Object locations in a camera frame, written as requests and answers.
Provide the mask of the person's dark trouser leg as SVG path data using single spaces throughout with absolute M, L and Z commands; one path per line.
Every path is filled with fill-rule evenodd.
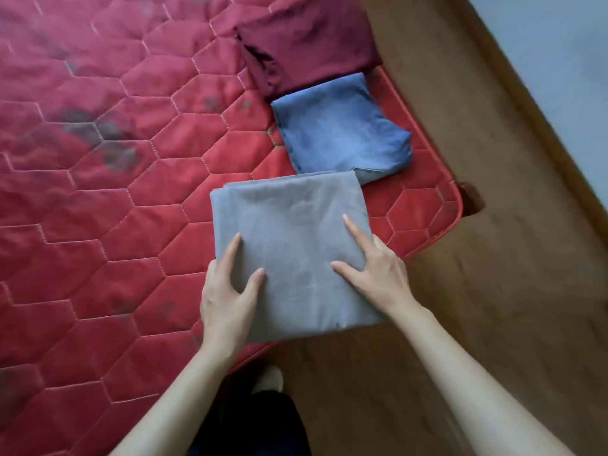
M 186 456 L 312 456 L 293 399 L 264 390 L 214 405 Z

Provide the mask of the person's right hand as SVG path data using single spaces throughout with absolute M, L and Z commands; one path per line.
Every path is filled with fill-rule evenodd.
M 368 237 L 349 216 L 345 226 L 359 245 L 370 275 L 368 291 L 359 291 L 373 306 L 397 325 L 402 324 L 421 305 L 410 288 L 404 262 L 376 235 Z

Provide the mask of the person's white shoe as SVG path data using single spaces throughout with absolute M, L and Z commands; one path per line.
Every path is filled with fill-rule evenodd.
M 264 391 L 282 393 L 284 377 L 282 370 L 276 365 L 265 365 L 260 370 L 251 390 L 251 395 Z

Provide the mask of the person's left forearm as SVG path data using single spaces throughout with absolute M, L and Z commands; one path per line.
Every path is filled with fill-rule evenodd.
M 237 354 L 204 344 L 110 456 L 185 456 Z

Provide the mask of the red quilted mattress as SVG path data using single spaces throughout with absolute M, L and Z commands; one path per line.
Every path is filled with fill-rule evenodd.
M 293 174 L 233 28 L 296 0 L 0 0 L 0 456 L 106 456 L 202 341 L 209 194 Z

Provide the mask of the folded maroon cloth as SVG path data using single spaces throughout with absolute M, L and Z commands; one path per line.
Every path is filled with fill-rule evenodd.
M 360 0 L 298 0 L 239 23 L 235 38 L 268 101 L 383 64 Z

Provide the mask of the folded blue cloth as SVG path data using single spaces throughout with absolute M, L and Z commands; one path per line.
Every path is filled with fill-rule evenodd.
M 354 172 L 365 185 L 414 159 L 411 133 L 389 120 L 364 73 L 342 76 L 271 102 L 297 174 Z

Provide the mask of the brown bed leg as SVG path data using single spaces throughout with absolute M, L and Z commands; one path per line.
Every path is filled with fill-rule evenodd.
M 457 188 L 462 202 L 462 218 L 478 214 L 486 208 L 485 199 L 483 199 L 475 184 L 458 182 Z

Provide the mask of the person's left hand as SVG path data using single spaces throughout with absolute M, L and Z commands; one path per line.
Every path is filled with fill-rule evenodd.
M 227 369 L 245 345 L 256 309 L 256 306 L 239 306 L 242 291 L 232 286 L 232 270 L 240 244 L 241 235 L 237 233 L 221 258 L 211 261 L 201 295 L 201 350 Z

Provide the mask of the person's right forearm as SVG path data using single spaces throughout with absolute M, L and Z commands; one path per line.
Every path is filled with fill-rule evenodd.
M 391 314 L 477 456 L 575 456 L 416 300 Z

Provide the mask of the grey cloth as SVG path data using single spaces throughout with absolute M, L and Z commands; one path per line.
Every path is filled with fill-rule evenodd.
M 331 262 L 364 270 L 366 259 L 343 215 L 368 236 L 369 216 L 353 171 L 227 183 L 210 193 L 217 258 L 239 233 L 232 285 L 266 274 L 249 344 L 318 336 L 384 322 L 384 315 L 335 273 Z

